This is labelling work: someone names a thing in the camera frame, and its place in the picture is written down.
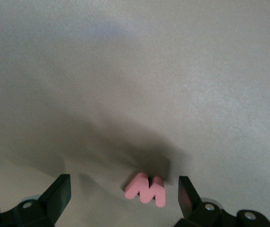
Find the red lowercase letter w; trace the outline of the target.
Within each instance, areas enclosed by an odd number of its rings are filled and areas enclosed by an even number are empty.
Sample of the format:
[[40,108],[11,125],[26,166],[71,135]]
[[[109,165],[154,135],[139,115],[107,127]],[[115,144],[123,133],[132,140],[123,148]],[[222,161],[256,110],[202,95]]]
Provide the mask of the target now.
[[139,196],[141,203],[147,204],[155,200],[157,207],[162,208],[166,203],[166,193],[163,179],[155,176],[150,183],[146,173],[138,173],[125,188],[125,197],[134,199]]

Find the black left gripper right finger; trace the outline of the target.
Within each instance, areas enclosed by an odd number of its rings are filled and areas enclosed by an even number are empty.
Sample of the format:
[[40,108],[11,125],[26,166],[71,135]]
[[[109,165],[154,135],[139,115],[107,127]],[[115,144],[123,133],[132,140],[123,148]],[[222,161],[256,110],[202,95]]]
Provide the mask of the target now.
[[183,218],[176,227],[220,227],[221,209],[203,202],[187,176],[179,177],[178,202]]

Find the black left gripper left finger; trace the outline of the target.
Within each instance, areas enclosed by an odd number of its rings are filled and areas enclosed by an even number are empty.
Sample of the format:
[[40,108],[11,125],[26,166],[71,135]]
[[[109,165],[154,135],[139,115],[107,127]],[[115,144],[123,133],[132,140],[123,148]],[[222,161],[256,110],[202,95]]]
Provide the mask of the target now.
[[14,208],[17,227],[55,227],[71,199],[71,177],[60,175],[37,199],[26,200]]

